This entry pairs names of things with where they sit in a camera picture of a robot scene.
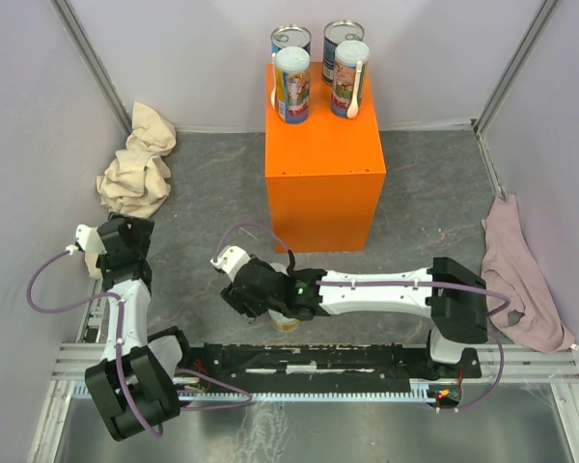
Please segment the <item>colourful can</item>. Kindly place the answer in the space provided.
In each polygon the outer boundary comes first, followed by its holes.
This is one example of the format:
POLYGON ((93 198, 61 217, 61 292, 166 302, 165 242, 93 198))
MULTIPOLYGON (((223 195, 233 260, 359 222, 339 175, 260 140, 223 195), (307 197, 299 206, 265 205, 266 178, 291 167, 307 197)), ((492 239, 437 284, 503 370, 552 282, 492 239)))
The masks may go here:
POLYGON ((354 119, 360 109, 370 49, 362 41, 344 41, 335 50, 331 110, 341 118, 354 119))

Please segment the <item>yellow can white lid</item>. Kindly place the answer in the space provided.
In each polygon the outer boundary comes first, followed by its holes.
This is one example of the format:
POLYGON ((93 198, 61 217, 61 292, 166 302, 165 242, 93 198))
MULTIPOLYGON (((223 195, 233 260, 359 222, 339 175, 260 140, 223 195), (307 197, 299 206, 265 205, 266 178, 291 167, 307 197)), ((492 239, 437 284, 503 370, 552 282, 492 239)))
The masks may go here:
POLYGON ((283 316, 281 313, 275 311, 269 311, 268 314, 270 316, 273 326, 280 332, 293 331, 300 324, 300 321, 298 319, 287 318, 283 316))

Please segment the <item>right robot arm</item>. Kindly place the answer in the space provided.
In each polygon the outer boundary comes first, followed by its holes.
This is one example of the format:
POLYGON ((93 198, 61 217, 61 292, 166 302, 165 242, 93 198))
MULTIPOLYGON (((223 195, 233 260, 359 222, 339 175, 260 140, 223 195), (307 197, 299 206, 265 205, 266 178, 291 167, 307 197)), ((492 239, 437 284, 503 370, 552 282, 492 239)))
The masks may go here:
POLYGON ((486 284, 449 258, 397 274, 348 274, 268 263, 237 246, 211 261, 229 278, 221 296, 251 318, 309 321, 347 313, 406 313, 431 320, 424 366, 436 377, 455 370, 463 349, 487 342, 486 284))

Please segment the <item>aluminium frame post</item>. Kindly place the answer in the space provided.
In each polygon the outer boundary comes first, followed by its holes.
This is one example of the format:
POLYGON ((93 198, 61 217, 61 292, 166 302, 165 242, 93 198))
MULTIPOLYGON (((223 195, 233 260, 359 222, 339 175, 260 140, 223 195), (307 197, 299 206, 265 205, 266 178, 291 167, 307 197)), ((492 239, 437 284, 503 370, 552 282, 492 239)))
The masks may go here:
POLYGON ((104 64, 84 30, 76 11, 70 1, 50 0, 49 3, 60 18, 80 57, 90 71, 112 113, 119 121, 123 131, 128 134, 131 129, 131 117, 126 110, 104 64))
POLYGON ((536 14, 533 16, 522 39, 516 46, 491 96, 482 109, 480 116, 473 122, 474 132, 478 137, 480 137, 491 124, 516 77, 530 57, 543 30, 558 6, 558 0, 543 0, 540 2, 536 14))

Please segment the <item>yellow labelled can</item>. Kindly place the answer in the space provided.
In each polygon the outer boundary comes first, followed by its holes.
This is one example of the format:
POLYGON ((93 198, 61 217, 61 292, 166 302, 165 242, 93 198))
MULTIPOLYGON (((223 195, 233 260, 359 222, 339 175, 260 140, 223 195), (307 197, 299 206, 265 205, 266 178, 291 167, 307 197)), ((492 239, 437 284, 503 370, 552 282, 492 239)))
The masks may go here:
POLYGON ((289 46, 274 57, 274 107, 281 121, 299 124, 308 119, 311 59, 301 47, 289 46))

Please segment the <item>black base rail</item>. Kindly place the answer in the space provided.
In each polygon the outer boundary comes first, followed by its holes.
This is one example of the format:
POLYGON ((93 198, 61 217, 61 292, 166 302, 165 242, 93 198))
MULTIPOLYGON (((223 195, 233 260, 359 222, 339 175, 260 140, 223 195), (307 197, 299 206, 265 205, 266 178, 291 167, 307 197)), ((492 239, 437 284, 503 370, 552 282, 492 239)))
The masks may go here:
POLYGON ((408 393, 412 380, 478 379, 477 350, 453 365, 430 359, 425 346, 401 344, 213 344, 192 346, 183 366, 251 394, 408 393))

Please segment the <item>mauve crumpled cloth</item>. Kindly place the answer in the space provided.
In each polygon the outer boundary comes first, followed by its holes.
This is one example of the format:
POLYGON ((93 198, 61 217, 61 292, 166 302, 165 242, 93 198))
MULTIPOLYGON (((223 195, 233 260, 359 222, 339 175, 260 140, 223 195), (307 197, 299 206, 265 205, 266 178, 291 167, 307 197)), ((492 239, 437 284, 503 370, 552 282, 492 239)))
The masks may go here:
POLYGON ((524 239, 515 196, 495 198, 482 227, 482 278, 487 289, 510 299, 499 312, 496 309, 501 303, 493 297, 487 299, 495 327, 513 342, 539 352, 554 353, 575 346, 576 338, 561 321, 548 284, 524 239))

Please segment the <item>beige crumpled cloth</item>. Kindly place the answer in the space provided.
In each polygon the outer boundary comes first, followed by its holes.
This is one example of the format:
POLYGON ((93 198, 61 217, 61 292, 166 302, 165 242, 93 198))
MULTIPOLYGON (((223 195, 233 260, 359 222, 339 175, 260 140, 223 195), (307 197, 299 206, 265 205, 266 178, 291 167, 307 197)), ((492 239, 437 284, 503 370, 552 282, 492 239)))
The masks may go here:
POLYGON ((171 171, 163 160, 176 146, 174 126, 151 107, 134 102, 125 148, 96 178, 100 203, 110 212, 148 219, 167 200, 171 171))

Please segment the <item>blue tall tin can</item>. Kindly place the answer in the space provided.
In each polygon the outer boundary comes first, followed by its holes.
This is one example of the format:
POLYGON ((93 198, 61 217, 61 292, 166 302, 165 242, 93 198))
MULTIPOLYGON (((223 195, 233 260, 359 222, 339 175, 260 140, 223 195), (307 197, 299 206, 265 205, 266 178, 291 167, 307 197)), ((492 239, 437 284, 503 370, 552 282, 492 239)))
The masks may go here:
POLYGON ((274 29, 270 36, 271 51, 278 53, 281 49, 296 46, 311 53, 311 32, 304 26, 289 24, 274 29))

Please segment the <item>grey lid can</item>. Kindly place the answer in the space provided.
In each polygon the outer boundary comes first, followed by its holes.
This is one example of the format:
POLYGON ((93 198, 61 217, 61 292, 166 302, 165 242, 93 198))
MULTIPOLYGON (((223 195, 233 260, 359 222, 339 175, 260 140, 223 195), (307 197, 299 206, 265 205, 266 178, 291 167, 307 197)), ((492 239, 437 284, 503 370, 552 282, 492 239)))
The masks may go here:
POLYGON ((288 274, 289 274, 288 271, 287 271, 286 266, 285 266, 284 264, 282 264, 282 263, 272 262, 272 263, 270 264, 270 266, 271 266, 275 271, 280 272, 280 273, 282 273, 282 274, 284 274, 284 275, 288 275, 288 274))

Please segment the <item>aluminium frame post right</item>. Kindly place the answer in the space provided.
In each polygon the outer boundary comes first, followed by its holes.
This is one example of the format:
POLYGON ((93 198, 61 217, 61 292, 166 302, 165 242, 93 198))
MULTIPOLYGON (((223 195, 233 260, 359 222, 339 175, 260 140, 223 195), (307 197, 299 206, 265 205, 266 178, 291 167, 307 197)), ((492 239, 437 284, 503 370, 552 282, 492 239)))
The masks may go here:
POLYGON ((478 137, 480 137, 491 124, 516 77, 530 57, 543 30, 558 6, 558 0, 543 0, 540 2, 536 14, 533 16, 522 39, 516 46, 491 96, 482 109, 480 116, 473 122, 474 132, 478 137))

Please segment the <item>orange box counter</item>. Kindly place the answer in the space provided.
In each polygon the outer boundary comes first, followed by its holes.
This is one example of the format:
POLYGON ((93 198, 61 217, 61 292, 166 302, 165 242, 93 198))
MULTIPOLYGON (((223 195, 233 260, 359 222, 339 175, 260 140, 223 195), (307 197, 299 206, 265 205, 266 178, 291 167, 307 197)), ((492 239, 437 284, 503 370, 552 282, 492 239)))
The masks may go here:
POLYGON ((387 169, 367 88, 359 113, 331 111, 322 64, 311 65, 308 119, 285 124, 265 117, 265 181, 274 232, 294 252, 360 251, 365 247, 387 169))

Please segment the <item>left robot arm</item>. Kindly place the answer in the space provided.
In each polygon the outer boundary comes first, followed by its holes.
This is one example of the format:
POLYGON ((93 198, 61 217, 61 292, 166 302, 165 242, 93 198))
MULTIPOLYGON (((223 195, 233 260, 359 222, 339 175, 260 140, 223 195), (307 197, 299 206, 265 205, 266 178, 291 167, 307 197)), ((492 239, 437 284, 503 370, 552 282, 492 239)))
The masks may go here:
POLYGON ((147 333, 152 299, 147 254, 153 227, 149 219, 112 212, 93 232, 110 315, 101 360, 86 369, 84 379, 117 442, 143 431, 160 436, 163 423, 180 412, 173 375, 183 376, 194 365, 194 353, 178 327, 147 333))

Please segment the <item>aluminium frame post left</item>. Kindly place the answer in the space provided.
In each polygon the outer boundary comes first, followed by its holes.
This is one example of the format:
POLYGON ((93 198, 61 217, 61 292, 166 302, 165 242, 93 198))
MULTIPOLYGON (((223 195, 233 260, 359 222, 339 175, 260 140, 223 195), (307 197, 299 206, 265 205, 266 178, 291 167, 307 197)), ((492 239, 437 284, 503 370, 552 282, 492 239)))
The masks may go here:
POLYGON ((112 113, 119 121, 123 131, 128 134, 131 129, 131 117, 126 110, 104 64, 84 30, 76 11, 70 1, 50 0, 49 3, 60 18, 80 57, 90 71, 112 113))

